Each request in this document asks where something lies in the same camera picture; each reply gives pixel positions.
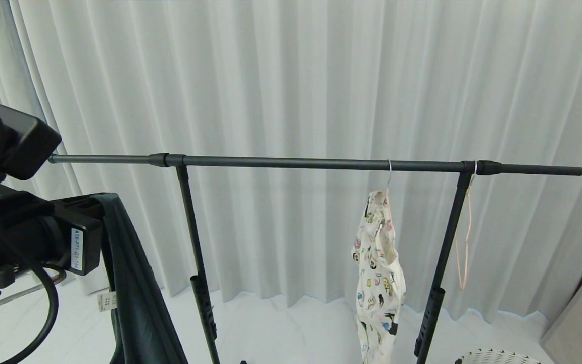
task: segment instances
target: white tile floor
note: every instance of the white tile floor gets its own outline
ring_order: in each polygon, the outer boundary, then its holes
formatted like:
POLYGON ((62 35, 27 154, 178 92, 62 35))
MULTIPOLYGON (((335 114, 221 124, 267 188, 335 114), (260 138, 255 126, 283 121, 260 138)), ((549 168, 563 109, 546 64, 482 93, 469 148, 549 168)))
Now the white tile floor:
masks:
MULTIPOLYGON (((16 289, 32 284, 16 284, 16 289)), ((109 313, 98 313, 95 295, 83 296, 78 283, 60 286, 60 315, 49 338, 26 362, 104 363, 114 348, 109 313)), ((304 298, 284 308, 283 297, 261 300, 243 293, 226 303, 212 293, 219 331, 217 347, 223 363, 330 364, 361 362, 354 313, 344 300, 324 304, 304 298)), ((166 297, 176 330, 190 364, 209 363, 201 324, 191 290, 166 297)), ((43 292, 33 293, 0 308, 0 362, 35 336, 46 315, 43 292)), ((393 363, 415 362, 414 339, 421 315, 404 307, 395 342, 393 363)), ((470 311, 457 321, 443 312, 430 348, 429 364, 453 364, 476 348, 501 348, 531 355, 543 364, 552 360, 538 345, 547 320, 534 314, 519 318, 501 313, 493 324, 470 311)))

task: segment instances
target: clothes rack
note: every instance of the clothes rack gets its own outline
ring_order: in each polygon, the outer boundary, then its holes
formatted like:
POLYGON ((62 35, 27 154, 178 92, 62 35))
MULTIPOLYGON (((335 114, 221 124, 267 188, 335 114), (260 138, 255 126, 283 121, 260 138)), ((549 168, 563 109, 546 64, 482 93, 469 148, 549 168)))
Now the clothes rack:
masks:
POLYGON ((199 316, 201 318, 206 343, 210 351, 212 364, 219 364, 219 354, 215 339, 217 339, 217 326, 213 318, 210 302, 210 290, 206 278, 203 256, 201 254, 201 242, 194 207, 192 205, 192 193, 190 191, 188 166, 231 166, 254 168, 309 168, 323 170, 390 170, 415 171, 415 172, 453 172, 459 173, 457 190, 448 225, 444 233, 439 259, 432 278, 430 294, 426 304, 420 332, 414 345, 414 355, 417 364, 425 364, 430 344, 437 325, 437 319, 441 310, 445 291, 441 287, 446 262, 457 230, 466 191, 471 182, 471 177, 477 175, 494 175, 499 173, 520 173, 536 175, 582 175, 582 168, 568 166, 539 166, 527 164, 502 164, 494 161, 390 161, 388 160, 363 160, 363 159, 308 159, 308 158, 266 158, 266 157, 212 157, 193 156, 183 154, 150 154, 150 155, 52 155, 48 159, 51 163, 118 163, 118 164, 151 164, 158 167, 175 167, 176 175, 181 188, 187 226, 192 242, 197 265, 197 275, 190 281, 195 295, 199 316))

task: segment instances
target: white curtain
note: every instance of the white curtain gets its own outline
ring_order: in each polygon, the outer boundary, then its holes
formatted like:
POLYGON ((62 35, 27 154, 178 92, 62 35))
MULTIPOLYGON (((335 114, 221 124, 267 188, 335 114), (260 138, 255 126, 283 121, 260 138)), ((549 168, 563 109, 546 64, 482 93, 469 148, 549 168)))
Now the white curtain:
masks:
MULTIPOLYGON (((0 4, 0 102, 45 118, 67 154, 582 166, 582 2, 11 0, 0 4)), ((210 286, 225 300, 246 290, 354 302, 349 249, 387 172, 190 174, 210 286)), ((391 180, 415 309, 456 178, 391 180)), ((47 165, 19 186, 118 193, 168 293, 196 271, 174 170, 47 165)), ((472 191, 469 284, 457 287, 453 252, 445 308, 553 320, 582 275, 582 177, 480 176, 472 191)), ((461 238, 466 224, 465 212, 461 238)), ((102 275, 81 281, 104 287, 102 275)))

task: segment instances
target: white care label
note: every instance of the white care label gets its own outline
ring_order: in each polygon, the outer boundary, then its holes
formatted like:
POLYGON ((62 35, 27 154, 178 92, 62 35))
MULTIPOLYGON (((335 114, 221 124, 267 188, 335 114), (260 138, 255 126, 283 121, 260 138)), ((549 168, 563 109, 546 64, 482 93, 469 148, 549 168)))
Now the white care label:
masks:
POLYGON ((98 311, 104 312, 109 309, 116 309, 116 292, 106 292, 98 294, 98 311))
POLYGON ((82 256, 85 233, 76 228, 71 228, 71 267, 78 271, 83 270, 84 256, 82 256))

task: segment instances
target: basket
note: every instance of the basket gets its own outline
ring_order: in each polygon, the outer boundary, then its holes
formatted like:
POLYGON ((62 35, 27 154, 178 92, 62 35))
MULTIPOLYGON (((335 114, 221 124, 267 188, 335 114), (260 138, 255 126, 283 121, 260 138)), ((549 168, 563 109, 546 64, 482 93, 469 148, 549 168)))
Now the basket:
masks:
POLYGON ((515 352, 487 349, 469 352, 457 359, 455 364, 541 364, 541 362, 515 352))

